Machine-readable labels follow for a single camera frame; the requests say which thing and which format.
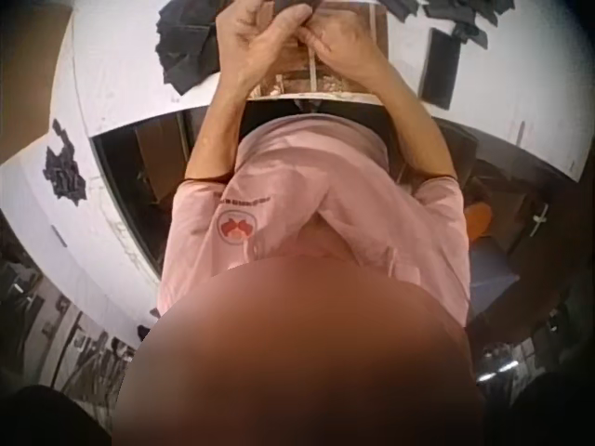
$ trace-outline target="sleeve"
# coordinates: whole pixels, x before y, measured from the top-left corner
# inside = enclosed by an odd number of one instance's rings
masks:
[[[192,281],[193,264],[224,190],[223,184],[188,180],[176,192],[157,296],[157,309],[162,316]]]
[[[469,296],[469,237],[464,213],[463,193],[455,179],[430,179],[413,194],[430,214],[440,235],[446,260]]]

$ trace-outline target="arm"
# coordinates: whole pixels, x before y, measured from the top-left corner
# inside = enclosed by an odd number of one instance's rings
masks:
[[[416,94],[388,64],[378,70],[376,88],[370,88],[384,104],[399,129],[401,152],[407,163],[426,177],[456,178],[455,168],[443,134]]]
[[[221,75],[186,168],[187,179],[229,176],[235,164],[245,101],[277,60],[285,41],[311,15],[297,5],[263,31],[257,16],[264,0],[235,0],[217,16]]]
[[[456,178],[440,129],[355,14],[316,13],[297,36],[330,68],[378,96],[398,129],[403,157],[412,168],[426,177]]]
[[[186,179],[224,178],[233,171],[245,98],[218,86],[186,166]]]

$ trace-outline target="forearm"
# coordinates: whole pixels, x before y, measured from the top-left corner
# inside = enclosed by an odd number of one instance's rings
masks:
[[[402,142],[406,162],[426,177],[454,177],[455,168],[440,128],[401,75],[386,64],[371,90],[384,104]]]
[[[219,83],[186,167],[186,178],[223,177],[233,171],[245,95]]]

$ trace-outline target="cardboard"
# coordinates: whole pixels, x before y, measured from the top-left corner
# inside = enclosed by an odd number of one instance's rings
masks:
[[[49,130],[58,55],[72,10],[19,7],[0,22],[0,164]]]

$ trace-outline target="shirt logo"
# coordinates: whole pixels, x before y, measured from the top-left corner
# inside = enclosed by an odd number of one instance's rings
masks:
[[[244,211],[226,211],[217,220],[218,232],[223,241],[229,244],[242,244],[257,229],[257,220]]]

